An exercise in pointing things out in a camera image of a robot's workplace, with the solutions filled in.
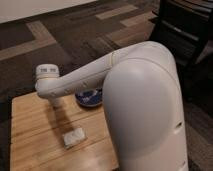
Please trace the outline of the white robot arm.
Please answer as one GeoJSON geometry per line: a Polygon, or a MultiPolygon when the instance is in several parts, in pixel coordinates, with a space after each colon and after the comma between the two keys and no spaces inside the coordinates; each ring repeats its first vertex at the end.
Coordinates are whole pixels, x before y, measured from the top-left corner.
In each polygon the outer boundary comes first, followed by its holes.
{"type": "Polygon", "coordinates": [[[189,171],[181,86],[167,47],[136,43],[64,76],[55,64],[36,67],[43,99],[98,88],[121,171],[189,171]]]}

